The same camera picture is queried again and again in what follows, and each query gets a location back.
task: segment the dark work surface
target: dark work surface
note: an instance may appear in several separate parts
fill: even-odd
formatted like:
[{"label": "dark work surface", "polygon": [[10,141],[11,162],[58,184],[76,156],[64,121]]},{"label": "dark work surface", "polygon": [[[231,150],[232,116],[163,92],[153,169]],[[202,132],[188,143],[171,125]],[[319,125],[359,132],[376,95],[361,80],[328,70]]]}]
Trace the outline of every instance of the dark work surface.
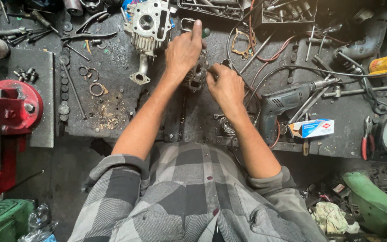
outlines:
[{"label": "dark work surface", "polygon": [[[172,30],[172,36],[180,34],[179,20],[183,17],[190,17],[195,19],[195,13],[192,12],[179,12],[180,16],[172,16],[175,22],[175,29]],[[50,21],[56,23],[56,28],[62,30],[62,14],[45,15]],[[3,18],[0,18],[0,29],[11,29],[18,26],[34,27],[40,26],[40,23],[35,23],[30,19],[16,20],[11,17],[12,24],[8,26]],[[73,31],[78,28],[86,19],[85,16],[73,17]],[[207,37],[207,60],[210,64],[220,63],[222,60],[228,58],[226,52],[226,42],[228,34],[235,25],[233,21],[221,21],[219,18],[208,17],[201,18],[203,20],[203,26],[211,29],[212,33]],[[96,32],[98,34],[110,33],[117,31],[118,35],[114,38],[107,40],[108,47],[107,52],[100,50],[93,45],[89,45],[92,54],[89,54],[86,49],[83,48],[85,41],[72,41],[70,45],[86,55],[91,59],[90,63],[87,63],[83,58],[78,56],[74,52],[71,54],[70,62],[70,75],[74,81],[74,85],[80,96],[84,111],[87,115],[85,120],[81,119],[80,111],[78,109],[76,100],[69,86],[69,100],[68,104],[71,108],[67,125],[64,127],[61,125],[56,117],[56,131],[57,134],[68,132],[70,135],[75,136],[92,136],[92,137],[108,137],[117,138],[124,130],[126,125],[129,124],[136,111],[139,108],[139,104],[146,100],[147,97],[153,92],[156,84],[159,81],[165,69],[165,57],[163,53],[157,53],[157,57],[153,63],[149,63],[148,76],[151,78],[150,83],[146,85],[137,85],[129,79],[129,75],[136,72],[138,69],[139,56],[136,53],[134,47],[130,43],[130,38],[123,32],[122,18],[120,13],[112,15],[109,19],[102,23],[94,23],[89,27],[89,31]],[[256,31],[256,37],[258,38],[258,44],[256,49],[259,48],[262,41],[268,37],[273,29],[263,28]],[[278,51],[283,42],[292,36],[293,30],[279,29],[277,33],[272,37],[268,45],[261,51],[260,56],[263,58],[272,57],[272,55]],[[305,62],[305,55],[307,52],[307,45],[305,44],[305,36],[299,37],[299,50],[298,59],[295,64],[307,65],[316,67],[311,61]],[[236,47],[239,50],[245,49],[246,39],[240,37],[236,41]],[[259,81],[272,69],[287,65],[291,63],[291,53],[294,41],[292,41],[287,48],[280,54],[280,57],[269,63],[259,74],[256,86]],[[44,39],[38,41],[35,45],[29,45],[21,43],[17,48],[26,49],[46,49],[56,53],[55,60],[59,57],[59,52],[62,50],[62,42],[59,41],[56,34],[51,33]],[[318,46],[313,46],[310,58],[312,58],[318,51]],[[330,53],[332,48],[324,48],[321,54],[322,59],[326,63],[331,63]],[[234,65],[240,70],[246,63],[240,59],[240,56],[231,53],[231,58],[234,61]],[[108,91],[100,97],[92,96],[89,93],[89,85],[95,78],[93,76],[90,80],[84,80],[82,76],[78,74],[78,67],[81,65],[90,66],[96,68],[99,71],[99,83],[105,86]],[[262,62],[254,60],[250,67],[245,71],[243,77],[249,83],[253,80],[256,72],[262,66]],[[342,71],[339,66],[331,65],[336,71]],[[56,107],[60,104],[60,72],[61,67],[58,63],[55,63],[55,101]],[[265,91],[274,91],[279,86],[287,84],[289,76],[288,70],[282,70],[276,74],[273,74],[268,78],[259,89],[259,93]],[[323,78],[320,75],[312,73],[306,70],[295,70],[293,72],[294,82],[302,82],[314,79]],[[371,79],[373,85],[378,85],[381,79]],[[359,84],[354,83],[346,85],[345,90],[359,89]],[[360,144],[363,136],[363,120],[366,116],[373,116],[373,112],[367,101],[364,100],[362,95],[356,96],[343,96],[334,100],[334,104],[331,104],[332,98],[322,99],[309,110],[309,119],[328,118],[335,120],[335,133],[322,137],[315,137],[310,139],[310,154],[318,154],[324,156],[336,156],[346,158],[359,158],[360,157]],[[387,102],[386,98],[380,98],[380,100]],[[248,110],[251,113],[256,112],[256,108],[252,101],[252,105]],[[167,113],[163,122],[163,134],[166,141],[175,142],[178,140],[193,141],[200,143],[218,143],[216,136],[224,135],[223,129],[220,127],[218,121],[213,119],[213,114],[221,114],[221,110],[218,105],[213,101],[209,95],[207,87],[201,91],[192,93],[183,87],[180,87],[171,99],[167,108]],[[281,141],[302,143],[301,139],[295,138],[288,140],[289,134],[281,136]],[[377,139],[376,146],[379,146],[380,142]]]}]

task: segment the forearm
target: forearm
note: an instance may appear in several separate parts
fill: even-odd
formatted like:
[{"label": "forearm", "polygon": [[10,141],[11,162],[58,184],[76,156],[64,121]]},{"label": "forearm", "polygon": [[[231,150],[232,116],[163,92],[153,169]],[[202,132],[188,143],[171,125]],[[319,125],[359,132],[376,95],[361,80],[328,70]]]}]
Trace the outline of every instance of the forearm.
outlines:
[{"label": "forearm", "polygon": [[161,81],[131,123],[125,128],[112,154],[130,154],[145,159],[156,139],[165,108],[177,85],[168,79],[180,78],[165,71]]},{"label": "forearm", "polygon": [[277,175],[282,167],[253,126],[244,107],[240,108],[238,116],[231,118],[230,122],[235,129],[249,175],[252,178]]}]

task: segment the left hand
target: left hand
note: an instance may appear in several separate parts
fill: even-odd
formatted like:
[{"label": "left hand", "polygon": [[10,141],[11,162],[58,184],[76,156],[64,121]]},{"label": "left hand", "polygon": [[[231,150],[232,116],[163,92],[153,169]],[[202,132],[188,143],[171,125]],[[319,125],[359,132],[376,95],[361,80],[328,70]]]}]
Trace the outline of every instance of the left hand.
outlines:
[{"label": "left hand", "polygon": [[196,65],[202,49],[202,22],[197,19],[192,32],[176,36],[165,50],[167,74],[180,85],[186,74]]}]

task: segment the box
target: box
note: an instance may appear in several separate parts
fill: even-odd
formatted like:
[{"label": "box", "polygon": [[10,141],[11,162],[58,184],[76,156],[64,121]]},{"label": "box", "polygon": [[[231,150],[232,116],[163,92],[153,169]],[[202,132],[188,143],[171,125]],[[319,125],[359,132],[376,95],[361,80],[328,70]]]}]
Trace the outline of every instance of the box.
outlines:
[{"label": "box", "polygon": [[310,138],[334,133],[334,120],[315,119],[288,125],[291,134],[300,138]]}]

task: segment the shirt sleeve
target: shirt sleeve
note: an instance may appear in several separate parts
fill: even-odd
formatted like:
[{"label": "shirt sleeve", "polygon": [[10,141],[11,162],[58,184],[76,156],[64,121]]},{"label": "shirt sleeve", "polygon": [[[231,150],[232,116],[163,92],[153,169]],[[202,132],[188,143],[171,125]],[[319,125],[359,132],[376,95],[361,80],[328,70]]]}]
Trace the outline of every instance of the shirt sleeve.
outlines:
[{"label": "shirt sleeve", "polygon": [[271,202],[282,218],[296,223],[311,241],[327,241],[307,210],[305,201],[296,189],[289,169],[282,166],[280,173],[269,178],[248,178],[250,187]]},{"label": "shirt sleeve", "polygon": [[82,185],[89,195],[68,242],[109,241],[115,224],[129,216],[149,182],[142,159],[125,154],[105,157]]}]

